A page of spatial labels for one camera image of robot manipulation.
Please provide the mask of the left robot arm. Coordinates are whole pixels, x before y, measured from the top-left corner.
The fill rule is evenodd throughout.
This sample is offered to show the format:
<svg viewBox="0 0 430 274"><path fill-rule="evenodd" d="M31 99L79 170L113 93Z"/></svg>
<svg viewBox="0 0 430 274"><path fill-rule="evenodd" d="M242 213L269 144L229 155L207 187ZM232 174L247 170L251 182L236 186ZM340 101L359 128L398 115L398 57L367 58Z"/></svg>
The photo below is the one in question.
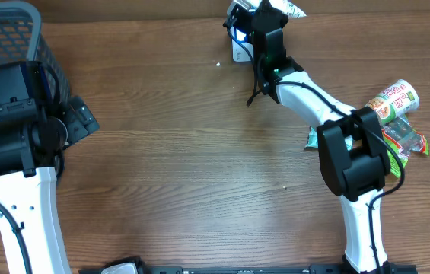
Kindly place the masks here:
<svg viewBox="0 0 430 274"><path fill-rule="evenodd" d="M11 273L71 271L56 184L63 152L100 125L79 97L51 91L38 61L0 65L0 234Z"/></svg>

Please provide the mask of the white tube with gold cap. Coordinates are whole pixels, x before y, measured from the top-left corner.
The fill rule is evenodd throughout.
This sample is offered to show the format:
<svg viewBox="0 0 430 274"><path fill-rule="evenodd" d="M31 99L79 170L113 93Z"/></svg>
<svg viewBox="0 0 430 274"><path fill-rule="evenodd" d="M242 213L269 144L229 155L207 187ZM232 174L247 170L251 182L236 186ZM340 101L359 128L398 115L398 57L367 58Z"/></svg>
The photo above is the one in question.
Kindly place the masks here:
<svg viewBox="0 0 430 274"><path fill-rule="evenodd" d="M251 10L255 12L263 0L249 0L251 5ZM288 15L290 18L304 18L306 17L306 13L300 9L297 5L293 4L289 0L269 0L271 6L276 9L279 9L282 13Z"/></svg>

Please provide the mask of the cup noodles container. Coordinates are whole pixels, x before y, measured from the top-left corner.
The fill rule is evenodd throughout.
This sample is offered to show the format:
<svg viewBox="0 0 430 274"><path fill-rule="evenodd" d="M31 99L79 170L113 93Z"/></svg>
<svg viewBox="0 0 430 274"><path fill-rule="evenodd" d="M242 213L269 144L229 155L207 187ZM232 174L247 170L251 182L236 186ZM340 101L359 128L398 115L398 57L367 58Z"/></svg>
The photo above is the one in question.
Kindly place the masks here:
<svg viewBox="0 0 430 274"><path fill-rule="evenodd" d="M415 88L400 79L369 100L366 106L377 114L380 125L384 126L405 113L417 110L419 103Z"/></svg>

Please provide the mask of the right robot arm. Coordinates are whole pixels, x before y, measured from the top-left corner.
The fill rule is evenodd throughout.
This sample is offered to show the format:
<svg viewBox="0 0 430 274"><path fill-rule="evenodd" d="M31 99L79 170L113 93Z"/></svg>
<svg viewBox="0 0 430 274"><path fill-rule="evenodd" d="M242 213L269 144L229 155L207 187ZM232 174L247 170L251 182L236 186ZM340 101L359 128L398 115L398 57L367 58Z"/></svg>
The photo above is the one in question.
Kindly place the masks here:
<svg viewBox="0 0 430 274"><path fill-rule="evenodd" d="M382 243L380 205L389 193L385 179L396 153L370 107L355 109L332 97L287 55L283 28L288 20L269 1L233 1L223 25L253 66L251 96L270 96L317 132L321 175L342 206L345 271L395 273Z"/></svg>

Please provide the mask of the teal snack packet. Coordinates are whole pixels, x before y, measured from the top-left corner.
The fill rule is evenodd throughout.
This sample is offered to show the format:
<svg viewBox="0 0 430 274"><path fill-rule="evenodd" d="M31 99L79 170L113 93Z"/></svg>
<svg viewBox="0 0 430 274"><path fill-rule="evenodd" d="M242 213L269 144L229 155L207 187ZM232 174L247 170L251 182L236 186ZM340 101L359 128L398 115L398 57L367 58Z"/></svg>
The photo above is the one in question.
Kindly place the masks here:
<svg viewBox="0 0 430 274"><path fill-rule="evenodd" d="M345 138L345 144L347 149L350 151L353 146L354 139L352 137L346 137ZM318 137L317 137L317 131L310 127L310 131L308 133L307 137L307 144L305 145L305 150L318 150Z"/></svg>

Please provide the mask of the green chip bag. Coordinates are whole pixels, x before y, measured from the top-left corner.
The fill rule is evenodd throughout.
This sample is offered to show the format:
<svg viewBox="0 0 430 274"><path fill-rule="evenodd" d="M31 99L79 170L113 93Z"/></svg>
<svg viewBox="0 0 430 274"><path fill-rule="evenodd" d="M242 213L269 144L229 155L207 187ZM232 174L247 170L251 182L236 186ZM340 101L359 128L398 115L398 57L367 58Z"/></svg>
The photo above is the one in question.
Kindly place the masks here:
<svg viewBox="0 0 430 274"><path fill-rule="evenodd" d="M411 126L404 114L384 125L382 133L384 141L397 154L403 167L408 164L413 152L429 156L427 139Z"/></svg>

